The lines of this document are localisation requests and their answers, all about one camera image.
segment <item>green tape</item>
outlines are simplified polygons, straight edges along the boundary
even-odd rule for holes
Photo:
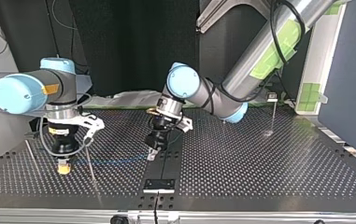
[[[341,6],[343,6],[344,3],[341,2],[335,2],[332,4],[332,6],[325,12],[325,15],[338,15],[340,12]]]
[[[296,21],[287,21],[278,33],[280,48],[286,60],[289,60],[296,51],[294,47],[300,38],[300,24]],[[265,79],[274,69],[280,68],[283,62],[280,60],[275,44],[271,44],[256,64],[250,75],[258,79]]]
[[[298,111],[314,112],[320,99],[319,83],[304,83],[300,94]]]

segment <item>light blue joint cap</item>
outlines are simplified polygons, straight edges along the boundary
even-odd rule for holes
[[[64,58],[44,58],[40,61],[40,68],[76,74],[75,63]]]
[[[184,63],[174,63],[166,80],[167,88],[181,99],[193,96],[198,91],[200,83],[197,72]]]
[[[41,108],[48,96],[37,78],[13,74],[0,78],[0,108],[10,114],[24,114]]]
[[[232,116],[223,119],[229,123],[238,123],[242,120],[248,111],[248,103],[244,103]]]

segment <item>black metal plate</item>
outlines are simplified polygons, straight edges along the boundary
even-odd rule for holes
[[[270,134],[271,107],[238,124],[187,110],[194,130],[163,174],[178,179],[174,210],[356,212],[356,159],[289,111]]]

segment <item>black breadboard table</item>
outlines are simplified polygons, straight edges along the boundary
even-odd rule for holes
[[[0,208],[356,213],[356,158],[289,108],[274,121],[272,107],[250,108],[237,124],[187,109],[194,130],[152,162],[144,111],[92,112],[106,124],[90,147],[96,182],[84,151],[58,175],[31,140],[35,160],[24,143],[0,158]],[[147,179],[176,180],[175,193],[144,194]]]

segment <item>white panel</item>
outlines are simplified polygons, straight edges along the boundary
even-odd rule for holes
[[[335,56],[335,46],[337,44],[345,10],[346,5],[343,5],[338,15],[324,15],[315,24],[308,48],[300,90],[297,96],[298,100],[300,100],[304,83],[319,83],[320,93],[324,93],[333,57]],[[317,104],[315,112],[297,110],[296,112],[300,115],[318,115],[320,105],[321,104]]]

